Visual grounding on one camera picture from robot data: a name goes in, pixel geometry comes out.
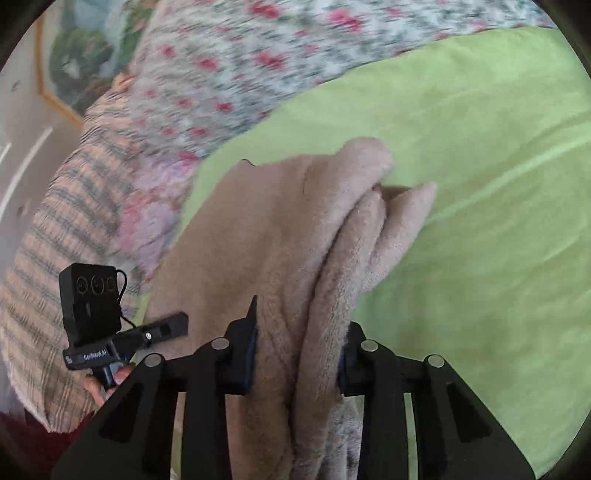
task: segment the camera lens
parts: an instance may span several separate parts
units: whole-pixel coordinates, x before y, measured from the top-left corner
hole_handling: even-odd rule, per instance
[[[84,295],[88,291],[88,282],[84,277],[78,277],[76,280],[76,290],[80,295]]]
[[[117,282],[113,277],[107,278],[107,290],[113,291],[117,288]]]
[[[92,288],[92,293],[95,295],[102,295],[105,291],[105,282],[100,277],[92,277],[90,281],[90,287]]]

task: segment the human hand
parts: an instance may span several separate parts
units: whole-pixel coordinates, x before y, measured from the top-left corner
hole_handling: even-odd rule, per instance
[[[121,385],[125,379],[129,376],[129,374],[132,372],[132,370],[134,369],[133,365],[124,365],[122,366],[119,370],[117,370],[117,373],[115,375],[113,375],[113,379],[115,380],[115,383],[117,385]],[[117,387],[113,387],[110,388],[106,391],[106,396],[103,397],[103,394],[101,392],[103,386],[100,384],[99,380],[94,377],[93,375],[86,375],[84,378],[84,388],[85,390],[92,395],[93,400],[96,403],[96,406],[101,408],[105,402],[108,400],[108,398],[115,393],[115,390],[117,390]]]

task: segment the green pillow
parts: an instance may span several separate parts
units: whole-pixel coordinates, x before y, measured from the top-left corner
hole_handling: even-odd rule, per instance
[[[558,31],[538,28],[360,67],[212,155],[183,225],[241,158],[331,153],[358,135],[394,151],[387,183],[440,192],[355,320],[400,355],[445,356],[541,475],[591,408],[589,78]]]

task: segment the framed painting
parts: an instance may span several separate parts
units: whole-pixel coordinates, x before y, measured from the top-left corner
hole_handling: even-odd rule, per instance
[[[158,0],[57,0],[37,21],[40,95],[82,124],[134,56]]]

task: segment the floral blanket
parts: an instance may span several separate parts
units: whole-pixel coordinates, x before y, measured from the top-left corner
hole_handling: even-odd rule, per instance
[[[286,99],[449,35],[523,25],[554,26],[532,0],[161,0],[131,69],[144,151],[112,261],[149,285],[200,163]]]

